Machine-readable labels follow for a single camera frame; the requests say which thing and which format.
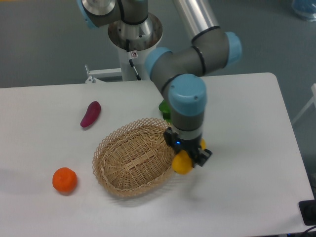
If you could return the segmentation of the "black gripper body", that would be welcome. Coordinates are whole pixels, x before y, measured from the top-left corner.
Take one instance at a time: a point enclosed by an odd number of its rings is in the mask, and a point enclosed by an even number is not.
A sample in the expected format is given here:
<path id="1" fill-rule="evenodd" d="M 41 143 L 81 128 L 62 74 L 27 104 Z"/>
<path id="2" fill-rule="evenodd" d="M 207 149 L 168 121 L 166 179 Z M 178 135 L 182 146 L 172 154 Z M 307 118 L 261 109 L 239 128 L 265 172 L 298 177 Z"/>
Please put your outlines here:
<path id="1" fill-rule="evenodd" d="M 185 140 L 180 138 L 177 133 L 172 133 L 171 148 L 175 151 L 175 153 L 186 151 L 192 160 L 198 160 L 200 154 L 199 149 L 201 148 L 201 139 L 202 135 L 199 135 L 194 139 Z"/>

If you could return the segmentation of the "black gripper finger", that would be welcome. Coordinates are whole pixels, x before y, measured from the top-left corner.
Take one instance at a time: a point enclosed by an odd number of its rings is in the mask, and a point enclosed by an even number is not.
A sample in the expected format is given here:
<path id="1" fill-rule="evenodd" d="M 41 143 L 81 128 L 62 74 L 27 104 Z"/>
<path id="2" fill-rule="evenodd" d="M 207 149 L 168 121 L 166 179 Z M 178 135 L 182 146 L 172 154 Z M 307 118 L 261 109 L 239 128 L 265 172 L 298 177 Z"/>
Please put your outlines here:
<path id="1" fill-rule="evenodd" d="M 177 135 L 177 133 L 173 132 L 171 127 L 168 127 L 164 131 L 163 137 L 165 139 L 167 146 L 171 147 L 174 150 L 175 154 L 178 154 L 178 145 L 177 145 L 178 135 Z"/>
<path id="2" fill-rule="evenodd" d="M 192 161 L 193 161 L 193 168 L 195 166 L 203 167 L 204 164 L 208 161 L 208 159 L 212 156 L 212 151 L 208 149 L 198 148 L 196 151 L 193 152 Z"/>

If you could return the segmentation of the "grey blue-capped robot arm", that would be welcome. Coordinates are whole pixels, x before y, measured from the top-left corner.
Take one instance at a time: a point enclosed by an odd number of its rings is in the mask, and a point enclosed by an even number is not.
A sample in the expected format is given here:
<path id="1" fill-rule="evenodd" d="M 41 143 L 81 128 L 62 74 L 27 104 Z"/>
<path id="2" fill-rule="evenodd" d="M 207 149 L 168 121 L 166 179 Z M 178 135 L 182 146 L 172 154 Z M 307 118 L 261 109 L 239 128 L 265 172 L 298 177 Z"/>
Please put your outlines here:
<path id="1" fill-rule="evenodd" d="M 188 30 L 191 46 L 174 53 L 158 47 L 161 22 L 149 12 L 146 0 L 79 0 L 91 28 L 108 26 L 112 43 L 125 53 L 121 64 L 126 80 L 151 80 L 170 108 L 171 126 L 163 134 L 191 166 L 203 166 L 211 151 L 202 146 L 207 92 L 202 76 L 238 61 L 238 36 L 224 32 L 206 0 L 176 0 L 174 6 Z"/>

